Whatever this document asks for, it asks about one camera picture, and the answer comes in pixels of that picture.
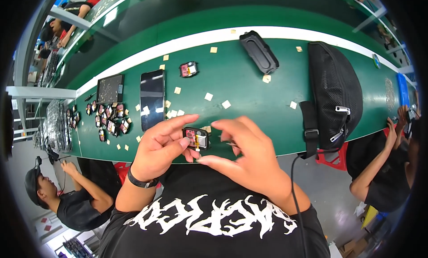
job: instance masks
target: white graphic print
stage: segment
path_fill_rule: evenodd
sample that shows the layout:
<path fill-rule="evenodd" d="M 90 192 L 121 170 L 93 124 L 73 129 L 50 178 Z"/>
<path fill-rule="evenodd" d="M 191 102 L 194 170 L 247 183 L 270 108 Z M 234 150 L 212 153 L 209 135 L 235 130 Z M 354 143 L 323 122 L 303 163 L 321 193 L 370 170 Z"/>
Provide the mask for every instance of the white graphic print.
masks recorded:
<path fill-rule="evenodd" d="M 195 222 L 202 214 L 203 211 L 199 208 L 198 201 L 200 198 L 207 196 L 200 195 L 191 201 L 187 203 L 192 210 L 186 211 L 185 205 L 181 203 L 181 200 L 176 198 L 171 203 L 165 205 L 165 207 L 161 208 L 159 200 L 162 198 L 158 198 L 156 201 L 154 201 L 150 206 L 144 207 L 144 209 L 137 214 L 136 217 L 130 218 L 127 220 L 123 225 L 130 225 L 134 226 L 137 223 L 140 225 L 140 228 L 142 230 L 147 230 L 147 225 L 155 222 L 160 224 L 163 231 L 160 234 L 165 234 L 168 232 L 170 228 L 172 228 L 174 225 L 180 223 L 184 219 L 186 220 L 186 234 L 189 234 L 190 231 L 199 231 L 199 232 L 205 232 L 210 233 L 214 236 L 220 236 L 220 235 L 226 235 L 233 237 L 233 235 L 242 233 L 244 231 L 251 230 L 253 227 L 251 226 L 254 222 L 259 222 L 261 224 L 260 229 L 260 239 L 263 238 L 263 235 L 267 231 L 271 231 L 272 227 L 274 225 L 274 222 L 272 221 L 272 214 L 274 214 L 276 217 L 281 218 L 284 220 L 284 227 L 288 229 L 288 232 L 284 234 L 290 234 L 292 231 L 297 228 L 297 223 L 295 220 L 291 219 L 285 212 L 283 212 L 279 207 L 272 204 L 271 202 L 265 200 L 264 198 L 260 201 L 260 204 L 263 202 L 266 202 L 266 207 L 263 210 L 259 209 L 259 206 L 254 203 L 250 203 L 248 199 L 252 197 L 252 195 L 249 195 L 244 200 L 240 199 L 234 204 L 226 206 L 230 204 L 231 202 L 229 199 L 222 202 L 220 207 L 217 207 L 215 200 L 212 202 L 213 210 L 211 211 L 211 216 L 206 218 L 205 220 Z M 251 212 L 247 211 L 244 207 L 242 202 L 244 202 L 246 205 L 248 205 L 251 208 Z M 162 216 L 162 212 L 168 210 L 169 208 L 175 207 L 177 209 L 176 218 L 165 222 L 165 219 L 169 218 L 169 216 L 165 215 Z M 144 218 L 150 211 L 151 214 L 148 218 Z M 220 221 L 221 219 L 230 216 L 235 211 L 238 211 L 240 214 L 242 214 L 243 218 L 233 222 L 232 220 L 229 220 L 229 223 L 238 227 L 233 227 L 231 225 L 225 225 L 222 227 Z"/>

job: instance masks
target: parts tray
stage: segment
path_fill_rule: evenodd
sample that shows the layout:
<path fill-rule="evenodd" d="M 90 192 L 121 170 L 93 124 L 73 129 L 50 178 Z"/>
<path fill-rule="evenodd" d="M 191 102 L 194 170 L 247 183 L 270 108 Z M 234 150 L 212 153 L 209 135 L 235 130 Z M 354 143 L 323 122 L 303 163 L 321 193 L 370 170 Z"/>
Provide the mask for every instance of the parts tray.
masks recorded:
<path fill-rule="evenodd" d="M 264 74 L 269 74 L 280 67 L 280 63 L 269 45 L 254 30 L 239 36 L 239 41 Z"/>
<path fill-rule="evenodd" d="M 123 99 L 122 74 L 99 79 L 97 85 L 97 103 L 122 102 Z"/>

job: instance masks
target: bag strap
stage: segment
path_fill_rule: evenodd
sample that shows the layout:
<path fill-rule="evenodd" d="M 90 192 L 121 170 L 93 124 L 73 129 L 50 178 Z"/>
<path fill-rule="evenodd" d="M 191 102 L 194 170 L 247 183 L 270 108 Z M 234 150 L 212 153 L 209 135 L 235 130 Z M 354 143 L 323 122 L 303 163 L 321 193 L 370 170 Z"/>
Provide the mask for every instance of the bag strap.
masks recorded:
<path fill-rule="evenodd" d="M 318 122 L 315 108 L 311 101 L 300 102 L 300 109 L 303 114 L 304 138 L 306 142 L 306 152 L 303 154 L 302 159 L 307 159 L 317 152 L 319 136 Z"/>

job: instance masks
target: zipper pull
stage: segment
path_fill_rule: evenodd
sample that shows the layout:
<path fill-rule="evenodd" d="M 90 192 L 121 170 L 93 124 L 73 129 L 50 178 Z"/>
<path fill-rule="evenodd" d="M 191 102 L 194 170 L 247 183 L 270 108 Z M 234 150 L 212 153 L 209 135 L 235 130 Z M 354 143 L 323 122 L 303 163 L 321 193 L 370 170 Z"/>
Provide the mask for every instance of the zipper pull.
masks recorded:
<path fill-rule="evenodd" d="M 337 105 L 336 111 L 337 112 L 346 112 L 346 114 L 350 115 L 350 109 L 345 107 L 345 106 Z"/>
<path fill-rule="evenodd" d="M 343 134 L 343 129 L 340 129 L 340 132 L 338 132 L 337 134 L 335 134 L 332 138 L 330 138 L 330 142 L 334 142 L 337 140 L 337 138 L 339 138 L 341 135 Z"/>

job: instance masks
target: black bag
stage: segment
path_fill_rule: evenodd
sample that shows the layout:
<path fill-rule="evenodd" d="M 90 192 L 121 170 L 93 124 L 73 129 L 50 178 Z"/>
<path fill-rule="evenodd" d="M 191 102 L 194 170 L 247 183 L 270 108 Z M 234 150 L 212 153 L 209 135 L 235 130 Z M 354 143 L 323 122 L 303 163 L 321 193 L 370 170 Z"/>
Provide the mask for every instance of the black bag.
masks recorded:
<path fill-rule="evenodd" d="M 362 115 L 360 82 L 352 65 L 338 49 L 321 42 L 308 43 L 309 78 L 315 106 L 303 101 L 300 108 L 305 127 L 308 158 L 320 149 L 331 153 L 340 150 Z"/>

